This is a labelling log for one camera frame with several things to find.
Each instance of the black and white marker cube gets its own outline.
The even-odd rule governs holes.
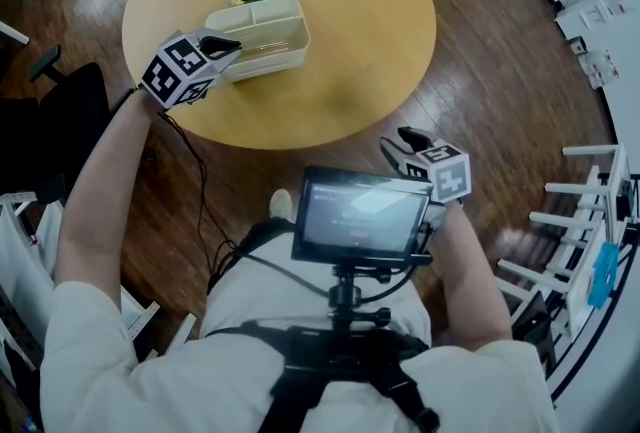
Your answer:
[[[217,41],[224,50],[205,54],[203,40],[214,46]],[[240,56],[240,52],[237,42],[210,29],[178,34],[160,46],[142,76],[142,84],[167,109],[193,103],[216,85],[220,73]]]
[[[436,140],[427,150],[407,157],[406,174],[429,179],[434,187],[431,199],[449,202],[471,193],[469,154],[444,140]]]

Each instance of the screen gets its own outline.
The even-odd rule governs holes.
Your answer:
[[[344,248],[402,252],[426,197],[370,187],[312,184],[303,239]]]

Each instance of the black cable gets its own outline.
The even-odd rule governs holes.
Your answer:
[[[277,264],[274,264],[273,262],[269,262],[266,259],[263,259],[262,257],[257,257],[253,254],[250,253],[241,253],[241,252],[233,252],[234,256],[237,257],[246,257],[247,259],[251,259],[252,261],[256,261],[259,262],[260,264],[264,264],[265,266],[267,266],[268,268],[271,268],[275,271],[277,271],[278,273],[281,273],[287,277],[289,277],[291,280],[297,282],[298,284],[300,284],[302,287],[305,287],[307,289],[309,289],[309,291],[322,296],[323,298],[328,298],[329,297],[329,293],[327,291],[325,291],[324,289],[320,289],[319,287],[313,285],[311,282],[306,281],[304,278],[300,278],[298,275],[296,275],[295,273],[292,273],[291,271],[284,269],[280,266],[278,266]]]
[[[295,273],[292,273],[291,271],[284,269],[280,266],[278,266],[277,264],[274,264],[273,262],[269,262],[265,259],[263,259],[262,257],[257,257],[253,254],[250,253],[241,253],[241,252],[233,252],[232,253],[233,256],[235,257],[245,257],[247,259],[251,259],[252,261],[255,262],[259,262],[260,264],[263,264],[265,266],[267,266],[268,268],[271,268],[287,277],[289,277],[291,280],[297,282],[298,284],[300,284],[302,287],[305,287],[306,289],[309,289],[311,292],[322,296],[323,298],[328,298],[329,297],[329,293],[327,291],[325,291],[324,289],[320,289],[319,287],[313,285],[311,282],[308,282],[307,280],[305,280],[304,278],[299,277],[298,275],[296,275]],[[400,289],[403,285],[405,285],[409,280],[411,280],[411,277],[413,276],[413,274],[415,273],[416,269],[418,267],[417,266],[411,266],[411,268],[409,268],[409,271],[407,271],[407,274],[404,276],[404,278],[402,280],[400,280],[400,282],[398,282],[396,285],[394,285],[393,287],[390,287],[389,289],[387,289],[386,291],[381,292],[380,294],[376,294],[374,296],[369,296],[368,298],[362,298],[362,303],[371,303],[374,301],[378,301],[381,300],[382,298],[386,298],[387,296],[395,293],[398,289]]]
[[[182,129],[182,127],[180,127],[178,123],[166,113],[160,113],[160,118],[162,118],[165,122],[167,122],[178,133],[180,138],[182,138],[182,141],[184,141],[185,145],[187,146],[187,149],[189,149],[189,152],[191,152],[191,155],[193,155],[196,162],[198,163],[198,169],[200,170],[200,209],[198,211],[198,226],[196,230],[198,232],[198,238],[200,239],[200,242],[202,244],[202,251],[204,252],[204,256],[207,261],[207,268],[209,269],[209,274],[213,274],[216,259],[212,261],[211,258],[209,257],[209,249],[207,248],[207,242],[205,241],[204,236],[202,235],[203,211],[205,210],[207,211],[209,218],[211,218],[211,221],[216,226],[218,231],[220,231],[220,234],[222,234],[222,237],[224,238],[224,242],[218,248],[218,252],[224,244],[229,244],[230,246],[235,247],[235,243],[229,238],[225,230],[216,221],[213,214],[209,210],[209,206],[207,205],[207,200],[205,196],[205,188],[207,185],[207,179],[209,177],[208,171],[207,171],[207,165],[204,163],[200,155],[196,152],[196,149],[193,148],[193,145],[191,145],[191,142],[189,141],[189,138],[187,138],[187,135]]]
[[[411,280],[411,277],[416,272],[416,269],[418,269],[418,266],[411,266],[409,268],[409,271],[407,271],[407,274],[404,276],[402,280],[400,280],[400,282],[398,282],[393,287],[390,287],[386,291],[381,292],[380,294],[376,294],[375,296],[369,296],[368,298],[362,298],[362,303],[371,303],[373,301],[378,301],[378,300],[381,300],[382,298],[386,298],[390,294],[395,293],[398,289],[400,289],[403,285],[405,285],[409,280]]]

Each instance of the forearm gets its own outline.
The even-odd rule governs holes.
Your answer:
[[[118,307],[120,251],[151,124],[149,100],[146,92],[135,92],[110,122],[73,187],[58,242],[56,284],[95,285]]]
[[[454,342],[476,350],[511,339],[507,305],[478,237],[457,202],[447,206],[434,248]]]

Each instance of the person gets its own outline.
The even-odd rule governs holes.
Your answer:
[[[255,338],[209,334],[248,320],[273,328],[330,328],[326,298],[272,268],[241,259],[211,289],[200,339],[138,362],[120,317],[119,259],[155,112],[144,91],[125,102],[66,204],[41,367],[47,433],[257,432],[283,357]],[[272,220],[252,230],[249,241],[262,238],[252,253],[329,289],[335,285],[329,266],[290,259],[291,209],[288,193],[278,191],[270,205]],[[246,249],[251,242],[245,241]],[[512,340],[504,299],[457,203],[448,206],[435,243],[455,346],[431,348],[401,367],[438,414],[439,431],[557,431],[536,349]],[[358,285],[363,296],[388,288],[373,279]],[[389,328],[431,344],[429,316],[413,285],[363,310],[382,306],[392,311]],[[302,431],[409,432],[417,427],[370,385],[333,382],[306,415]]]

